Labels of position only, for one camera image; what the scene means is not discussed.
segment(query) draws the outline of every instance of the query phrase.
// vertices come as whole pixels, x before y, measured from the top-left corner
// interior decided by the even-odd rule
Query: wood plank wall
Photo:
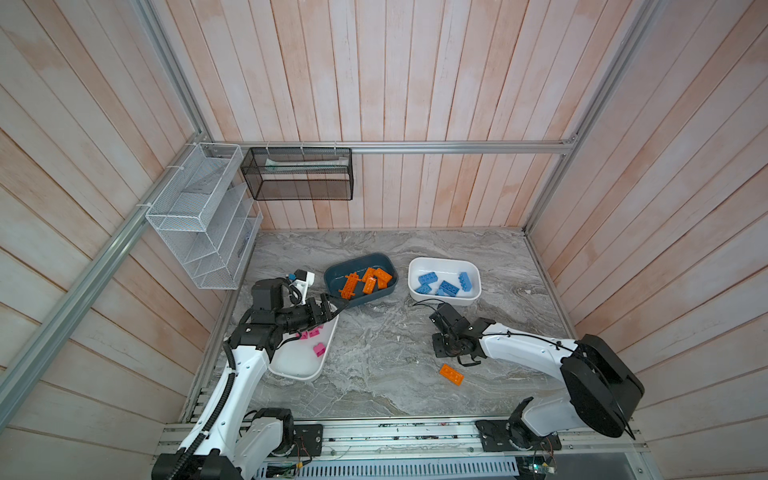
[[[130,2],[0,2],[1,370],[192,133]],[[146,478],[220,306],[147,232],[0,434],[0,476]]]
[[[641,2],[154,0],[224,141],[568,138]],[[521,226],[557,157],[365,155],[265,228]]]
[[[768,475],[767,25],[765,0],[670,2],[532,233],[645,384],[665,478]]]

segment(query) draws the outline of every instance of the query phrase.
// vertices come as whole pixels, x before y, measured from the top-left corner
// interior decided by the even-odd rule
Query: marble tabletop
[[[566,337],[523,236],[513,229],[259,233],[230,331],[250,305],[256,280],[301,268],[317,275],[310,288],[317,295],[326,291],[326,268],[374,252],[388,255],[401,277],[392,295],[341,313],[323,371],[313,382],[267,372],[252,408],[290,408],[295,418],[508,415],[523,398],[559,388],[551,377],[509,362],[484,359],[480,366],[463,367],[456,359],[435,358],[430,311],[412,306],[407,285],[411,260],[467,260],[478,267],[482,280],[480,299],[457,307],[469,321],[483,316],[516,329]],[[460,386],[439,375],[443,363],[465,376]],[[222,354],[210,387],[223,365]]]

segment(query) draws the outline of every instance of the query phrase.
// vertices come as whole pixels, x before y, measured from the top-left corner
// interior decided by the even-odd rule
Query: blue lego brick
[[[456,296],[456,293],[458,293],[458,287],[446,282],[445,280],[440,283],[439,289],[447,293],[448,296]]]
[[[422,295],[427,295],[429,292],[432,291],[432,288],[428,285],[421,285],[419,288],[417,288],[416,293],[421,293]]]
[[[472,282],[469,281],[469,275],[466,272],[461,272],[458,275],[458,282],[462,285],[462,290],[465,292],[472,290]]]
[[[425,273],[419,277],[419,283],[422,285],[429,285],[437,281],[437,274],[435,272]]]

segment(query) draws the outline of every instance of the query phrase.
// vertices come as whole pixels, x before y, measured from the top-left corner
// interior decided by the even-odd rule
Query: dark teal tray
[[[392,275],[392,279],[389,281],[388,286],[384,290],[379,290],[379,286],[376,285],[373,288],[373,293],[368,295],[362,292],[362,288],[365,286],[365,284],[363,282],[358,282],[357,287],[355,287],[355,296],[353,296],[349,301],[349,306],[347,308],[363,305],[364,303],[368,303],[372,300],[376,300],[377,298],[381,298],[392,293],[395,290],[395,285],[397,285],[398,278],[395,266],[392,265],[392,261],[384,253],[371,253],[370,255],[365,255],[364,257],[338,263],[326,270],[325,275],[323,275],[323,279],[326,281],[326,287],[328,288],[330,295],[336,298],[341,298],[341,293],[339,293],[339,290],[344,289],[344,286],[346,285],[346,276],[353,272],[357,272],[358,276],[362,278],[362,276],[366,274],[366,270],[368,270],[369,267],[373,268],[374,270],[377,268],[384,270],[389,275]]]

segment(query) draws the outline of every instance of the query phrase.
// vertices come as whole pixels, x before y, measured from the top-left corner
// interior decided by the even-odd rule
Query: orange building block
[[[373,293],[373,287],[376,286],[376,277],[369,276],[366,280],[366,285],[362,288],[362,292],[366,295]]]
[[[392,275],[389,275],[384,270],[377,268],[374,272],[376,275],[376,278],[379,279],[379,290],[384,290],[386,288],[386,284],[389,283],[389,281],[392,279]]]
[[[360,281],[361,281],[361,282],[367,282],[367,281],[368,281],[368,279],[369,279],[370,277],[372,277],[374,273],[375,273],[375,270],[374,270],[373,268],[370,268],[370,267],[369,267],[369,268],[368,268],[368,270],[366,270],[366,274],[362,276],[362,278],[360,279]]]
[[[341,297],[344,300],[349,300],[355,296],[355,287],[359,281],[360,277],[357,275],[357,273],[351,273],[350,275],[346,276],[346,285],[344,285],[344,290],[339,290]]]
[[[440,375],[454,382],[456,385],[461,385],[462,382],[464,381],[464,376],[461,373],[456,372],[454,369],[449,367],[447,363],[442,364],[442,368],[440,369]]]

